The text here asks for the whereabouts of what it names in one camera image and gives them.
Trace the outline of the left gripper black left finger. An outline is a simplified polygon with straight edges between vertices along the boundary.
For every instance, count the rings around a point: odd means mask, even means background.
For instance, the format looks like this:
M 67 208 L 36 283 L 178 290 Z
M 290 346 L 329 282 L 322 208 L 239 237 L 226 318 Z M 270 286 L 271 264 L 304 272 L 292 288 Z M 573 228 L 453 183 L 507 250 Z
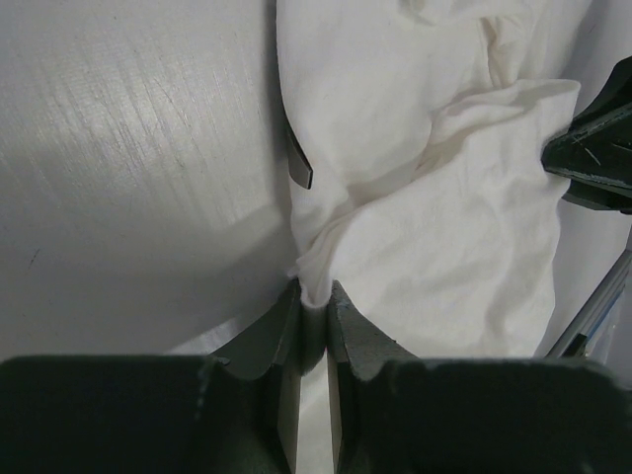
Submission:
M 293 473 L 300 395 L 300 286 L 213 353 L 211 471 Z

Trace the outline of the white t shirt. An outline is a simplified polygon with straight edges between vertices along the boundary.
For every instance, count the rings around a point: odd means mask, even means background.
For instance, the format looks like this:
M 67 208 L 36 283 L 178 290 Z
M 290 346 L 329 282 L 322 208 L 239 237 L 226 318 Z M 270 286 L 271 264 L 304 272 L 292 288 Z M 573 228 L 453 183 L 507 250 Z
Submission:
M 580 92 L 563 77 L 586 1 L 281 1 L 307 379 L 301 473 L 332 471 L 326 306 L 422 357 L 526 357 L 555 307 L 558 203 L 540 162 Z

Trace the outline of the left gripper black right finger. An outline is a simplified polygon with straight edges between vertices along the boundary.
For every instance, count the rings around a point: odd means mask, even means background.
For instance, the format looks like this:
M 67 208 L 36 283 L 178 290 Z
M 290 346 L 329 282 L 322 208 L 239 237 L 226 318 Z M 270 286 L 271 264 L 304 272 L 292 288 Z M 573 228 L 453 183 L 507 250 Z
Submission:
M 389 366 L 415 356 L 371 323 L 335 281 L 326 310 L 334 468 L 373 473 L 384 414 L 392 397 Z

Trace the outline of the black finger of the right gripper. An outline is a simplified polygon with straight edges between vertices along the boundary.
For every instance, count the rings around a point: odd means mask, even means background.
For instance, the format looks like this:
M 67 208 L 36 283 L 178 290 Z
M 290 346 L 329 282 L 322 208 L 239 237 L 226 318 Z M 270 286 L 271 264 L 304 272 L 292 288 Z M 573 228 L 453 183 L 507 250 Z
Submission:
M 542 165 L 552 174 L 614 188 L 631 186 L 631 59 L 613 67 L 568 131 L 549 141 Z
M 572 181 L 563 199 L 567 202 L 599 211 L 618 211 L 631 214 L 631 198 L 603 188 Z

